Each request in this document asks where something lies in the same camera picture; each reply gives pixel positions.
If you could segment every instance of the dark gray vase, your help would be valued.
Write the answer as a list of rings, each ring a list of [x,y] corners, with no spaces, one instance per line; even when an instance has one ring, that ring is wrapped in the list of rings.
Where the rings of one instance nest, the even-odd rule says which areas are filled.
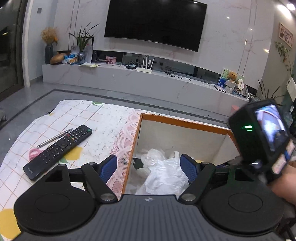
[[[44,54],[44,62],[45,64],[49,64],[51,58],[54,56],[54,48],[52,46],[52,44],[47,45],[45,47],[45,54]]]
[[[82,51],[82,52],[79,52],[79,54],[77,55],[77,63],[78,64],[84,64],[85,63],[85,52]]]

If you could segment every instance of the pink scissors handle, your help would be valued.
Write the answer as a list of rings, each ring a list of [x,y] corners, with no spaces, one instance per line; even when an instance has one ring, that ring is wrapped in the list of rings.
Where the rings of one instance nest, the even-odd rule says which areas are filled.
[[[37,149],[37,148],[33,148],[29,151],[29,160],[31,161],[32,159],[34,159],[36,156],[38,156],[42,151]]]

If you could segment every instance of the silver bolt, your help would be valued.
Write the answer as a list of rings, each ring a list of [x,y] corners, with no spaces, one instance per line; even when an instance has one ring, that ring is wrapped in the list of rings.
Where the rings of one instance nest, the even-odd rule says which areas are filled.
[[[101,199],[104,201],[112,201],[115,196],[112,193],[104,193],[101,195]]]
[[[196,199],[196,196],[191,193],[185,193],[181,197],[184,201],[190,202]]]

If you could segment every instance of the black remote control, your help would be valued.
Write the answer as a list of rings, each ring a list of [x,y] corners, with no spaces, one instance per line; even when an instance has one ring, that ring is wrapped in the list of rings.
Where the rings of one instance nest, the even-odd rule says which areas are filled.
[[[67,152],[83,142],[91,134],[92,130],[90,128],[85,125],[79,126],[26,164],[23,167],[25,174],[30,180],[35,181],[56,164]]]

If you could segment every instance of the open box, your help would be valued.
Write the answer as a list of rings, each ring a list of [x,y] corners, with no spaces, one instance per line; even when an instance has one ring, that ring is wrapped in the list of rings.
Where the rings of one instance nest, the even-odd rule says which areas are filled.
[[[239,155],[230,129],[201,122],[159,115],[141,114],[128,162],[122,194],[134,194],[129,177],[136,180],[133,158],[142,150],[161,149],[168,157],[173,151],[187,154],[195,160],[220,165]],[[144,182],[139,178],[139,185]]]

